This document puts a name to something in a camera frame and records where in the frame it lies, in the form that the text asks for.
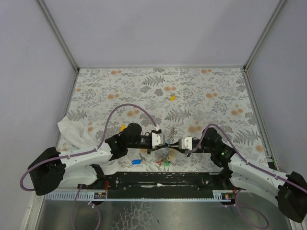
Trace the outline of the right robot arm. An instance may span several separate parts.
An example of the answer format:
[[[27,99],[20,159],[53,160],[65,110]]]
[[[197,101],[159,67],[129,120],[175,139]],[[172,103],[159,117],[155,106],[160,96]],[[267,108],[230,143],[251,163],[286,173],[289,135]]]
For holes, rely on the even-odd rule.
[[[223,130],[219,126],[209,124],[200,139],[181,138],[170,147],[186,154],[211,154],[211,161],[223,169],[234,187],[267,199],[287,218],[303,222],[307,215],[307,183],[304,177],[297,172],[274,170],[244,157],[232,142],[223,142],[220,132]]]

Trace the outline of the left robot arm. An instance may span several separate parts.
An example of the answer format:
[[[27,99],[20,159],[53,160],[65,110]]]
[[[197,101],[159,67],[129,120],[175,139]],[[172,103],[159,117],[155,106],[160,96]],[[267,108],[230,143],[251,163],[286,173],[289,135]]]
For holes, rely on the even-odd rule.
[[[129,149],[145,149],[150,153],[167,146],[161,130],[142,135],[141,126],[131,123],[96,148],[63,152],[55,147],[48,148],[28,170],[36,195],[43,196],[57,188],[91,186],[104,176],[116,173],[106,166],[126,156]]]

